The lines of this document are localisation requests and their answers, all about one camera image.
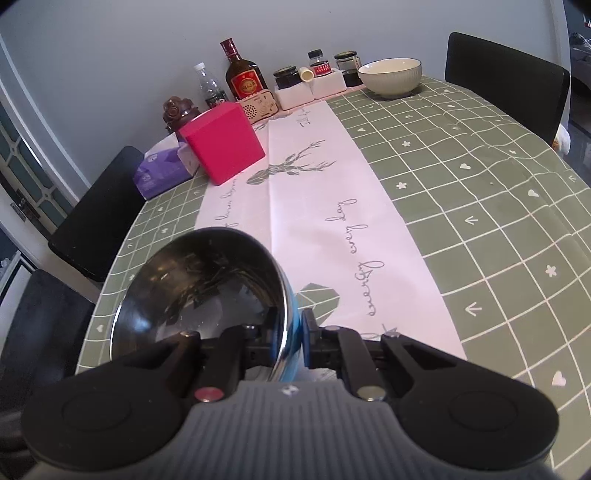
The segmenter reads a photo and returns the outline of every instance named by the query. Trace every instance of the brown glass bottle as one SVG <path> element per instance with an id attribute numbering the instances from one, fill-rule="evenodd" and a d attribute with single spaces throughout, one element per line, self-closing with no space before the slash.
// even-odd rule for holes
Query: brown glass bottle
<path id="1" fill-rule="evenodd" d="M 226 81 L 236 100 L 242 100 L 267 88 L 259 67 L 256 63 L 240 56 L 231 38 L 224 40 L 220 45 L 230 60 Z"/>

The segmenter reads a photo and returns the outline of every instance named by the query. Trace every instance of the purple tissue package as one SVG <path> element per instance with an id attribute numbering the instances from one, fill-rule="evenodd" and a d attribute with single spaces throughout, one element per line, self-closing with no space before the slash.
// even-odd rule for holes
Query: purple tissue package
<path id="1" fill-rule="evenodd" d="M 189 180 L 199 168 L 191 148 L 171 134 L 144 155 L 134 175 L 134 183 L 146 200 Z"/>

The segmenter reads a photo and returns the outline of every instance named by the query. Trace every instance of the brown figurine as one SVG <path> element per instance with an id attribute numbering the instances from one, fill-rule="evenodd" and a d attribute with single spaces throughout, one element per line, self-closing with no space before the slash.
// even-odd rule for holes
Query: brown figurine
<path id="1" fill-rule="evenodd" d="M 188 98 L 181 100 L 180 97 L 173 96 L 164 102 L 163 108 L 162 118 L 166 122 L 166 130 L 169 133 L 177 132 L 184 124 L 201 114 Z"/>

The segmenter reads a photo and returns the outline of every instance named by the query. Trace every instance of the ceramic bowl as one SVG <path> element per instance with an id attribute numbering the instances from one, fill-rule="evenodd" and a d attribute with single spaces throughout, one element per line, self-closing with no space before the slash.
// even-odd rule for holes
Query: ceramic bowl
<path id="1" fill-rule="evenodd" d="M 285 274 L 246 233 L 203 228 L 164 246 L 136 273 L 115 316 L 111 358 L 183 330 L 216 338 L 234 325 L 268 322 L 273 367 L 253 368 L 254 378 L 289 381 L 301 339 L 297 302 Z"/>
<path id="2" fill-rule="evenodd" d="M 408 94 L 421 82 L 423 67 L 416 59 L 383 59 L 363 65 L 359 78 L 363 84 L 386 98 Z"/>

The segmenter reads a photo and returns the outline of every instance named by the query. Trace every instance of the white heart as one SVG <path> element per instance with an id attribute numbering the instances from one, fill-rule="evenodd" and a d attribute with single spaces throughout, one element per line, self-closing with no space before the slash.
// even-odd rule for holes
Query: white heart
<path id="1" fill-rule="evenodd" d="M 552 384 L 555 387 L 563 387 L 566 385 L 566 379 L 562 376 L 562 372 L 560 370 L 557 370 L 552 377 Z"/>

